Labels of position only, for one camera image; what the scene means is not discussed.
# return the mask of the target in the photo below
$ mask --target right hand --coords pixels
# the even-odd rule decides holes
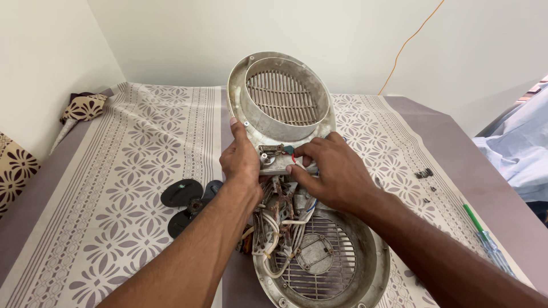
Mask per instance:
[[[304,166],[316,161],[319,178],[297,165],[288,165],[286,170],[310,195],[332,209],[356,215],[368,204],[392,196],[375,186],[362,159],[338,133],[332,132],[325,139],[316,137],[294,153],[295,157],[303,156]]]

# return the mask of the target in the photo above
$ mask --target bed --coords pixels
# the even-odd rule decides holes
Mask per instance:
[[[103,94],[109,97],[104,114],[78,122],[66,134],[0,221],[0,307],[95,306],[172,241],[167,222],[181,209],[159,201],[167,186],[183,178],[202,184],[222,180],[218,158],[232,141],[223,87],[122,83]],[[532,267],[542,258],[521,253],[531,241],[509,240],[545,241],[546,233],[529,234],[542,224],[532,213],[519,212],[519,227],[509,235],[504,226],[492,223],[489,209],[482,208],[485,200],[501,200],[499,206],[514,211],[516,205],[527,206],[496,170],[485,167],[488,162],[448,116],[405,98],[332,97],[338,131],[388,191],[487,258],[458,199],[464,195],[479,217],[488,217],[480,221],[486,230],[493,228],[518,278],[548,290],[546,270]],[[432,125],[435,132],[414,131]],[[452,140],[440,141],[436,134],[442,133]],[[466,158],[462,152],[448,152],[459,144],[465,145]],[[418,181],[413,173],[424,168],[431,168],[434,176]],[[466,173],[478,168],[487,171],[471,181]],[[497,193],[470,186],[478,180],[496,187]],[[505,240],[498,241],[499,235]],[[378,306],[434,305],[414,274],[391,253],[389,287]],[[214,306],[272,306],[250,257],[233,254]]]

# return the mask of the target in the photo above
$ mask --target round grille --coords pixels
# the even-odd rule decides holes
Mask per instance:
[[[269,117],[294,126],[318,122],[318,106],[310,91],[289,73],[260,71],[247,79],[253,102]]]
[[[354,245],[345,231],[333,221],[314,215],[306,224],[306,234],[323,235],[333,247],[333,263],[321,274],[311,274],[293,258],[282,274],[287,286],[301,296],[313,300],[327,300],[342,293],[352,282],[356,271]],[[283,266],[286,258],[276,254],[277,267]]]

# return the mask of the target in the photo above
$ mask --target blue wire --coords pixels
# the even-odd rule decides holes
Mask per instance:
[[[306,210],[306,212],[307,213],[310,212],[317,204],[318,204],[318,199],[316,199],[316,201],[314,202],[314,205],[311,208],[309,208],[308,210]]]

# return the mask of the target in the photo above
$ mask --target hand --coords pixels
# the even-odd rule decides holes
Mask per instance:
[[[316,161],[319,178],[313,178],[297,165],[288,165],[287,171],[330,208],[356,215],[364,207],[374,207],[381,199],[394,197],[375,186],[362,159],[338,133],[332,132],[325,139],[316,137],[294,153],[295,157],[303,156],[304,166]]]
[[[219,162],[225,173],[226,181],[237,181],[238,187],[248,188],[257,199],[262,199],[262,188],[259,185],[260,162],[257,151],[247,138],[246,129],[236,118],[230,119],[230,129],[234,141],[222,152]]]

